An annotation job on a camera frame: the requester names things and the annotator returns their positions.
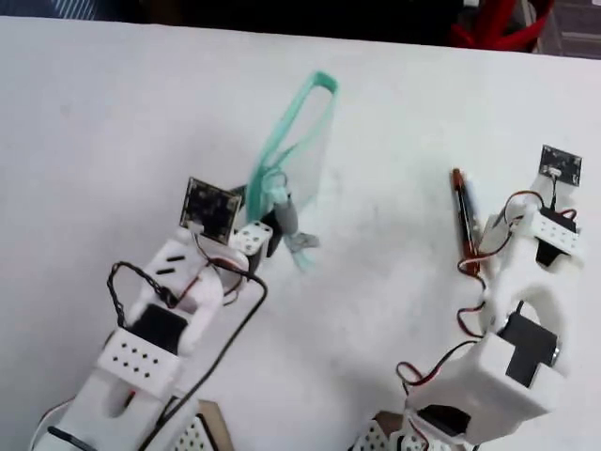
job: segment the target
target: green plastic object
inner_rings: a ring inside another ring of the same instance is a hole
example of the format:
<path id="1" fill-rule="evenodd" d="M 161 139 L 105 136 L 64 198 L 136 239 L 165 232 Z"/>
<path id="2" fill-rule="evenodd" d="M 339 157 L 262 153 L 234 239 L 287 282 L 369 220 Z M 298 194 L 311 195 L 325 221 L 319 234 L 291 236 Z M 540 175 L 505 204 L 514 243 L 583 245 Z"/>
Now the green plastic object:
<path id="1" fill-rule="evenodd" d="M 281 202 L 287 194 L 298 213 L 316 196 L 337 91 L 336 80 L 317 71 L 290 103 L 263 147 L 247 184 L 248 222 L 261 220 L 271 211 L 273 202 Z M 300 267 L 309 264 L 301 253 L 293 253 L 293 257 Z"/>

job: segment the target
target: black cable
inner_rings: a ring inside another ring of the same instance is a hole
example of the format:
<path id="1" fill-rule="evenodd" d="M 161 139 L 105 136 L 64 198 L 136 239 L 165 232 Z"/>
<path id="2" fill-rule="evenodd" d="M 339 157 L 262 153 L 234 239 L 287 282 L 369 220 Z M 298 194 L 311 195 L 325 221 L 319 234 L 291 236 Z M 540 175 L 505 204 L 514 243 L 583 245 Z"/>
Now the black cable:
<path id="1" fill-rule="evenodd" d="M 78 439 L 74 435 L 65 432 L 63 429 L 59 429 L 54 426 L 48 426 L 47 430 L 50 435 L 54 435 L 57 439 L 60 439 L 63 442 L 67 442 L 72 446 L 75 446 L 77 449 L 81 449 L 82 451 L 97 451 L 95 447 L 90 446 L 89 444 Z"/>
<path id="2" fill-rule="evenodd" d="M 227 264 L 224 264 L 219 259 L 211 258 L 209 260 L 209 262 L 212 265 L 217 266 L 218 268 L 222 268 L 223 270 L 230 271 L 230 272 L 235 272 L 236 274 L 246 277 L 247 279 L 255 281 L 258 285 L 260 285 L 263 288 L 263 294 L 261 295 L 261 297 L 259 298 L 257 303 L 254 305 L 254 307 L 251 309 L 251 311 L 246 315 L 244 320 L 240 323 L 240 325 L 238 326 L 236 331 L 234 331 L 234 333 L 229 337 L 229 339 L 227 340 L 227 342 L 223 346 L 222 350 L 217 355 L 217 358 L 215 359 L 213 364 L 210 366 L 210 368 L 207 370 L 205 375 L 202 378 L 200 378 L 200 380 L 198 380 L 198 382 L 195 385 L 193 385 L 193 387 L 188 391 L 188 393 L 186 393 L 186 395 L 184 395 L 184 397 L 179 401 L 179 403 L 173 409 L 171 409 L 161 420 L 159 420 L 157 422 L 155 427 L 150 431 L 148 436 L 142 442 L 142 445 L 140 445 L 140 447 L 138 448 L 138 451 L 144 451 L 148 448 L 148 446 L 154 440 L 154 438 L 157 436 L 157 434 L 159 432 L 161 432 L 161 429 L 165 426 L 165 424 L 167 424 L 167 422 L 171 418 L 173 418 L 177 412 L 179 412 L 179 410 L 192 398 L 194 393 L 196 393 L 196 391 L 201 387 L 201 385 L 203 383 L 205 383 L 208 378 L 210 378 L 210 376 L 213 374 L 213 372 L 215 371 L 215 369 L 217 368 L 217 366 L 219 365 L 221 360 L 224 358 L 225 354 L 230 349 L 230 347 L 232 346 L 232 344 L 234 343 L 234 341 L 236 340 L 236 338 L 238 337 L 240 332 L 242 332 L 242 329 L 244 329 L 244 326 L 246 326 L 246 324 L 251 320 L 251 318 L 254 316 L 256 311 L 259 309 L 259 307 L 263 304 L 263 302 L 267 298 L 269 290 L 267 288 L 267 284 L 260 277 L 254 275 L 251 272 L 239 270 L 238 268 L 234 268 Z"/>
<path id="3" fill-rule="evenodd" d="M 557 177 L 552 176 L 553 179 L 553 196 L 551 197 L 551 205 L 549 208 L 555 211 L 555 203 L 557 202 Z"/>
<path id="4" fill-rule="evenodd" d="M 157 293 L 157 296 L 167 304 L 168 307 L 175 307 L 177 305 L 177 297 L 173 294 L 173 292 L 162 285 L 160 285 L 156 280 L 142 271 L 135 265 L 132 265 L 129 261 L 118 261 L 111 268 L 111 272 L 109 273 L 109 277 L 106 280 L 106 286 L 109 288 L 109 292 L 111 293 L 111 298 L 113 299 L 113 305 L 115 306 L 116 311 L 116 324 L 119 327 L 125 327 L 125 312 L 123 310 L 123 303 L 119 300 L 115 291 L 115 276 L 121 267 L 129 268 L 134 271 L 140 277 L 142 277 L 146 282 L 154 289 L 154 292 Z"/>

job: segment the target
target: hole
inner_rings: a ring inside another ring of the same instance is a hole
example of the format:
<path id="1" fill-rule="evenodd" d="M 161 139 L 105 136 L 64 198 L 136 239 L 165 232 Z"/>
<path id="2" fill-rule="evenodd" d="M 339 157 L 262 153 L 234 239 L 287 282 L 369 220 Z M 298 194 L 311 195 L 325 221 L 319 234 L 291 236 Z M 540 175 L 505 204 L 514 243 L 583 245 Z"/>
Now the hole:
<path id="1" fill-rule="evenodd" d="M 165 268 L 164 270 L 158 270 L 157 274 L 158 275 L 162 275 L 162 274 L 169 274 L 171 272 L 175 272 L 176 270 L 174 268 Z"/>

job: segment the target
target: grey plastic piece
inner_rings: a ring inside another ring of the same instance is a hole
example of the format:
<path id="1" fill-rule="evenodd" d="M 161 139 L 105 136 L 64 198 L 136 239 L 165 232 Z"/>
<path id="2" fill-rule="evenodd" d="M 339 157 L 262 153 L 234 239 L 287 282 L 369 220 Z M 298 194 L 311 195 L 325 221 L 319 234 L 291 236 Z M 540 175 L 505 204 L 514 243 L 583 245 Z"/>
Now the grey plastic piece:
<path id="1" fill-rule="evenodd" d="M 273 209 L 275 219 L 284 235 L 294 235 L 299 231 L 299 216 L 290 197 L 284 204 L 275 204 Z"/>

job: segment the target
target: perforated plate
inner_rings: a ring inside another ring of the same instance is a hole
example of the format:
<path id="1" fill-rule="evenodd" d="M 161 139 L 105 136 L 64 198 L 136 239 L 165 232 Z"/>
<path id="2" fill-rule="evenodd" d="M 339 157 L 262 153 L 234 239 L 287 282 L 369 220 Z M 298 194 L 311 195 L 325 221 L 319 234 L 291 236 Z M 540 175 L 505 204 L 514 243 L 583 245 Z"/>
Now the perforated plate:
<path id="1" fill-rule="evenodd" d="M 268 225 L 254 221 L 247 224 L 232 237 L 230 246 L 240 250 L 245 256 L 253 256 L 261 246 L 271 239 L 273 230 Z"/>
<path id="2" fill-rule="evenodd" d="M 353 451 L 388 451 L 388 438 L 377 421 L 370 421 L 355 442 Z"/>
<path id="3" fill-rule="evenodd" d="M 532 216 L 530 232 L 534 237 L 552 244 L 569 256 L 580 256 L 578 234 L 551 221 L 538 211 Z"/>
<path id="4" fill-rule="evenodd" d="M 176 440 L 172 451 L 217 451 L 217 449 L 213 447 L 205 425 L 198 416 L 195 416 Z"/>
<path id="5" fill-rule="evenodd" d="M 176 355 L 119 328 L 96 365 L 154 397 L 162 397 L 175 381 L 179 363 Z"/>

